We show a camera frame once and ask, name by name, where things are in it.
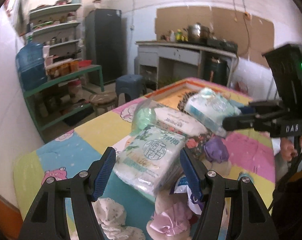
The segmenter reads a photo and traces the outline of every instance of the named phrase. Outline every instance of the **green table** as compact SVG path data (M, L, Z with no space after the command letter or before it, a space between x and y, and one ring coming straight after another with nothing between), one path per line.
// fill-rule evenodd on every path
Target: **green table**
M23 92L23 97L24 97L24 100L26 102L26 105L27 105L27 108L30 112L30 115L31 115L31 118L35 124L35 127L37 128L42 140L47 143L48 141L45 139L44 135L43 135L43 131L45 129L47 129L48 127L56 124L57 122L60 122L64 119L66 119L67 117L69 116L72 116L76 113L78 113L79 111L82 111L88 107L91 106L91 104L85 104L85 105L82 105L81 107L77 107L75 109L73 109L72 111L64 114L64 115L61 115L59 114L59 112L57 113L54 113L54 114L49 114L48 117L45 117L45 118L39 118L36 113L35 113L35 107L32 107L32 96L38 92L41 92L42 90L44 89L47 89L49 87L52 87L56 84L59 84L61 82L65 82L65 81L68 81L68 80L72 80L72 79L75 79L79 76L82 76L84 75L85 73L89 73L89 72L93 72L93 71L98 71L99 72L99 79L100 79L100 87L101 87L101 91L104 92L104 85L103 85L103 76L102 76L102 66L100 65L90 65L88 67L82 67L82 68L79 68L78 71L76 72L73 72L71 74L68 74L68 75L65 75L65 76L62 76L62 77L59 77L59 78L56 78L56 79L53 79L53 80L50 80L46 83L44 83L43 85L33 89L33 90L29 90L29 91L24 91ZM90 92L90 93L93 93L95 94L96 92L93 91L93 90L90 90L88 89L87 87L82 87L84 90Z

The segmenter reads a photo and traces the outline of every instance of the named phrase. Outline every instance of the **purple cloth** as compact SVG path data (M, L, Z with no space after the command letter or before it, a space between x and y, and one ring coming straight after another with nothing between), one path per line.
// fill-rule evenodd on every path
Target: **purple cloth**
M223 144L220 137L214 137L204 145L207 160L209 162L222 163L229 159L227 147Z
M190 228L192 211L187 204L178 202L161 214L154 213L150 227L167 236L174 236Z

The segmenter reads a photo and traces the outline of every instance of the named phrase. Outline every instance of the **silver screw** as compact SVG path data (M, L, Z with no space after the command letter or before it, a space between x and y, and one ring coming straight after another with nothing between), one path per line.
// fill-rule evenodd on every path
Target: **silver screw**
M217 174L215 171L208 171L208 176L209 177L215 177Z
M84 177L88 176L88 172L87 172L87 171L81 171L81 172L79 173L79 176L80 176L81 178L84 178Z
M249 183L250 182L250 179L248 177L242 177L241 179L244 183Z
M50 184L50 183L54 182L54 178L53 177L48 177L47 180L46 180L46 182L48 184Z

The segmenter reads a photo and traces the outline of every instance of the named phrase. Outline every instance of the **pink satin bow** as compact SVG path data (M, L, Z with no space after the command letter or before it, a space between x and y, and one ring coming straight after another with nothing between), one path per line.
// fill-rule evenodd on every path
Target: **pink satin bow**
M174 236L190 228L189 219L192 211L189 207L178 202L161 214L154 213L150 227L167 236Z

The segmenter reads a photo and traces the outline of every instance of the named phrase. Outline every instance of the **cardboard backsplash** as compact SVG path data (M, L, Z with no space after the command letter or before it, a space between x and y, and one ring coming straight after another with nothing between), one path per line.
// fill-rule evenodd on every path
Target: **cardboard backsplash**
M209 27L218 39L237 43L240 57L269 67L261 54L274 47L274 25L257 16L252 16L251 20L245 20L242 12L217 7L210 9L207 6L159 8L155 18L157 39L159 40L162 34L168 34L169 30L183 30L188 25L197 22Z

